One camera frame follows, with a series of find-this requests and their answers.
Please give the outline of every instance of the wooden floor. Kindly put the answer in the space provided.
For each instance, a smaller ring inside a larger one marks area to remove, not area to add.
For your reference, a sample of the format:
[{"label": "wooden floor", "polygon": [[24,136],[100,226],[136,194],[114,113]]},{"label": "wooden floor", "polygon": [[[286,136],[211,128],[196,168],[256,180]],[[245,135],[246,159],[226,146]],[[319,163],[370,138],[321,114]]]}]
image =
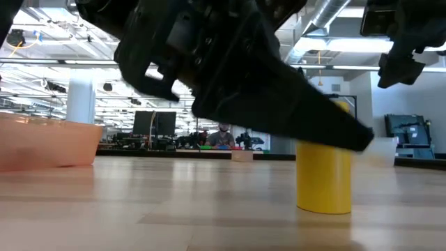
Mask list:
[{"label": "wooden floor", "polygon": [[357,166],[353,213],[295,207],[293,162],[97,158],[0,173],[0,250],[445,250],[446,173]]}]

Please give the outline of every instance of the ceiling duct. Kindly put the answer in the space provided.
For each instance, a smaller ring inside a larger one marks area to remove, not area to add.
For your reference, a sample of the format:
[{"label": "ceiling duct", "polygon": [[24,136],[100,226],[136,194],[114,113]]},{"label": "ceiling duct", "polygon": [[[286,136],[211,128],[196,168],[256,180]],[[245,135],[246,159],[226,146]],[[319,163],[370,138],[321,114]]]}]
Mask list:
[{"label": "ceiling duct", "polygon": [[[350,3],[351,0],[318,0],[312,12],[299,17],[294,30],[294,41],[297,43],[302,36],[327,36],[329,25],[335,20],[340,12]],[[302,48],[291,48],[286,55],[285,62],[297,64],[307,51]]]}]

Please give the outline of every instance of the metal duct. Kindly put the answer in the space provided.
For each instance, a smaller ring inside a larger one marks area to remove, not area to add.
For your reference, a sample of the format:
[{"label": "metal duct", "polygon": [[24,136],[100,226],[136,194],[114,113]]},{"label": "metal duct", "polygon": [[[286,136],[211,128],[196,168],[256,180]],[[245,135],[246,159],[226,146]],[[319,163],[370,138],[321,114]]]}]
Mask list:
[{"label": "metal duct", "polygon": [[[297,43],[303,35],[319,29],[327,28],[351,0],[318,0],[314,11],[302,17],[300,25],[295,29],[294,38]],[[293,49],[288,53],[285,62],[289,64],[299,63],[306,51]]]}]

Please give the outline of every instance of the yellow cylinder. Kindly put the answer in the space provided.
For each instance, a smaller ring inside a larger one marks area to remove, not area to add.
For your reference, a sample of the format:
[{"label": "yellow cylinder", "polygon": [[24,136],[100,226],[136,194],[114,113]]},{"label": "yellow cylinder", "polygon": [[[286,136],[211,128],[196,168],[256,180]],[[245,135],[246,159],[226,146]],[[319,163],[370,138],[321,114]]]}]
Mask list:
[{"label": "yellow cylinder", "polygon": [[[348,104],[339,102],[344,109]],[[315,212],[351,212],[351,153],[307,142],[296,145],[297,205]]]}]

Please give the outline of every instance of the person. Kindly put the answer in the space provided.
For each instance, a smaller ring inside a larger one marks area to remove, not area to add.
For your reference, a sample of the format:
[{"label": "person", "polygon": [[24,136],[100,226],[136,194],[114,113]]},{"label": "person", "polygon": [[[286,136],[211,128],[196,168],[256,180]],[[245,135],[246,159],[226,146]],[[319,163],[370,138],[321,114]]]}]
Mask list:
[{"label": "person", "polygon": [[208,140],[206,140],[206,146],[213,146],[214,149],[218,148],[218,146],[235,146],[234,136],[228,132],[229,124],[220,123],[218,128],[220,129],[219,132],[209,135]]}]

